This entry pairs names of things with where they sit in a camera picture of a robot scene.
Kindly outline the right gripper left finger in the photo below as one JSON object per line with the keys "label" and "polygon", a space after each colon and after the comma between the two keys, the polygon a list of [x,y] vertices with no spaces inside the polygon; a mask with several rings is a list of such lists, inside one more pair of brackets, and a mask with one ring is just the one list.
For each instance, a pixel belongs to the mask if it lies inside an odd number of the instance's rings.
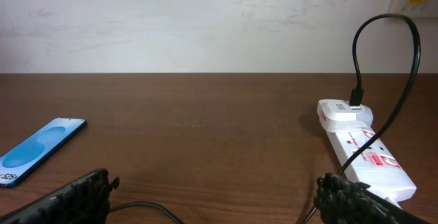
{"label": "right gripper left finger", "polygon": [[1,217],[1,224],[105,224],[110,193],[120,179],[95,169]]}

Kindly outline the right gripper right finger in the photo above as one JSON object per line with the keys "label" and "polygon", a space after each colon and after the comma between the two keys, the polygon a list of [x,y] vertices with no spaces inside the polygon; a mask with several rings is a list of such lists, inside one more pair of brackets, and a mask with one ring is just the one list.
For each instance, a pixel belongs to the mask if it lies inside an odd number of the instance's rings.
{"label": "right gripper right finger", "polygon": [[363,182],[327,173],[317,185],[313,203],[325,224],[428,224],[371,193]]}

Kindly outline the blue Galaxy smartphone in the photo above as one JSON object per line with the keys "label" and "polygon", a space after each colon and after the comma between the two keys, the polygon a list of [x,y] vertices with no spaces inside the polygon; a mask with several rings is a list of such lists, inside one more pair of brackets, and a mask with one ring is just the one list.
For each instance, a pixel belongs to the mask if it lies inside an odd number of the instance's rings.
{"label": "blue Galaxy smartphone", "polygon": [[85,119],[56,118],[1,156],[1,187],[18,186],[87,125]]}

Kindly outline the white USB charger plug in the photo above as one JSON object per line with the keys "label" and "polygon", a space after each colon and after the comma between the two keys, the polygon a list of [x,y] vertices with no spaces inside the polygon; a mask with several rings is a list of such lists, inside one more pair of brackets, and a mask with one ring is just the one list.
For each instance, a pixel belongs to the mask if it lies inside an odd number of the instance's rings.
{"label": "white USB charger plug", "polygon": [[357,115],[365,112],[365,108],[362,105],[350,106],[347,101],[328,99],[321,103],[321,111],[333,121],[355,121]]}

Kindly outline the white power strip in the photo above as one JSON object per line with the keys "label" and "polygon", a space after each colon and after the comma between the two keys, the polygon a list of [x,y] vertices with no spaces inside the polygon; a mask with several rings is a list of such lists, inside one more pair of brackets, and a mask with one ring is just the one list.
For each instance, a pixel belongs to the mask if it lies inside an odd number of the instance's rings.
{"label": "white power strip", "polygon": [[[333,121],[325,117],[321,111],[322,99],[318,101],[317,114],[321,126],[340,164],[344,164],[350,156],[360,149],[375,135],[371,128],[373,114],[369,107],[362,105],[365,112],[357,115],[355,121]],[[370,187],[368,190],[382,199],[398,204],[410,199],[417,190],[401,165],[383,144],[377,139],[344,171],[351,182],[363,182]]]}

